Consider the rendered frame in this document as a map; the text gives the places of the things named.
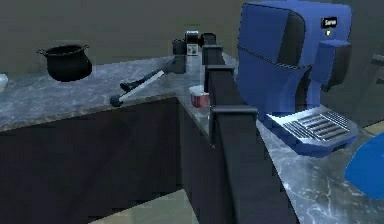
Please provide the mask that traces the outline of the dark marble-topped kitchen counter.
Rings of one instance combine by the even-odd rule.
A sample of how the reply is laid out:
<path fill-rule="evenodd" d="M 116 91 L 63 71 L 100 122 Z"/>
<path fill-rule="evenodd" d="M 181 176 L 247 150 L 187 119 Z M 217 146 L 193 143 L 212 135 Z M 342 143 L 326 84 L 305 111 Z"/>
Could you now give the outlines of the dark marble-topped kitchen counter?
<path fill-rule="evenodd" d="M 189 100 L 202 78 L 198 58 L 124 106 L 109 103 L 121 82 L 160 65 L 157 58 L 99 65 L 69 83 L 44 73 L 10 79 L 0 93 L 0 224 L 89 224 L 178 190 L 199 224 L 231 224 L 209 112 Z M 384 224 L 384 200 L 344 178 L 351 149 L 303 157 L 256 127 L 300 224 Z"/>

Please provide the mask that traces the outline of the black cooking pot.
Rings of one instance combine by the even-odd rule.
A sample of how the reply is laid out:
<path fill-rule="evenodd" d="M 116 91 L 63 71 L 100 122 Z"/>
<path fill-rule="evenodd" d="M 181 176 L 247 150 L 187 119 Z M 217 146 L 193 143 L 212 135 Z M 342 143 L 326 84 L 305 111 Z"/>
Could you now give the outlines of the black cooking pot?
<path fill-rule="evenodd" d="M 92 73 L 92 63 L 85 50 L 89 45 L 67 44 L 37 50 L 47 61 L 48 74 L 56 81 L 78 81 Z"/>

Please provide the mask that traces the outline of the blue coffee machine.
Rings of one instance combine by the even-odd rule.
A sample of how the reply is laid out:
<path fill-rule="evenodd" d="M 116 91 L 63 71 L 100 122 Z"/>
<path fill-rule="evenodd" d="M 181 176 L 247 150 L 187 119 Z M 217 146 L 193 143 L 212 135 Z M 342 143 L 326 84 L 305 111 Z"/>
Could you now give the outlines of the blue coffee machine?
<path fill-rule="evenodd" d="M 352 11 L 301 0 L 242 6 L 236 84 L 259 121 L 297 154 L 326 157 L 357 138 L 357 124 L 321 104 L 343 83 Z"/>

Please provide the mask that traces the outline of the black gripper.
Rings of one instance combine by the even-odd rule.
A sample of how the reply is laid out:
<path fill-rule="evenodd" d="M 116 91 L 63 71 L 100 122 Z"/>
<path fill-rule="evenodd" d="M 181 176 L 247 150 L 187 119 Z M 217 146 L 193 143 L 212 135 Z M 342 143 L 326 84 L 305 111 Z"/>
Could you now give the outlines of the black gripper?
<path fill-rule="evenodd" d="M 115 95 L 110 98 L 110 104 L 114 107 L 120 107 L 125 103 L 130 96 L 144 89 L 150 83 L 153 83 L 161 76 L 164 72 L 173 72 L 175 74 L 183 74 L 186 72 L 186 42 L 182 39 L 174 39 L 172 41 L 173 59 L 169 62 L 168 66 L 157 68 L 154 71 L 147 73 L 143 78 L 132 81 L 122 82 L 120 87 L 126 93 L 122 95 Z"/>

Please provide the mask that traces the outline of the red yogurt cup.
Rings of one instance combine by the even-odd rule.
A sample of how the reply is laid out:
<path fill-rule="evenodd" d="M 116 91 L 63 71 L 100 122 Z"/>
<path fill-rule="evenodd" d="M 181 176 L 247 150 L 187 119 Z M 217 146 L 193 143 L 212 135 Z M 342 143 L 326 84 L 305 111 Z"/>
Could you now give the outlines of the red yogurt cup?
<path fill-rule="evenodd" d="M 209 101 L 209 94 L 204 91 L 203 85 L 196 85 L 189 88 L 191 104 L 195 108 L 206 107 Z"/>

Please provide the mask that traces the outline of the blue round object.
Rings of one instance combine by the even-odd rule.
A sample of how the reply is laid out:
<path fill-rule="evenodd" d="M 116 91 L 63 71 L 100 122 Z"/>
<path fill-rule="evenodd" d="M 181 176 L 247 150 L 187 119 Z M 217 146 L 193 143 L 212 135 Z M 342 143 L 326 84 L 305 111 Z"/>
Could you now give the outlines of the blue round object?
<path fill-rule="evenodd" d="M 346 166 L 344 178 L 368 197 L 384 199 L 384 132 L 357 149 Z"/>

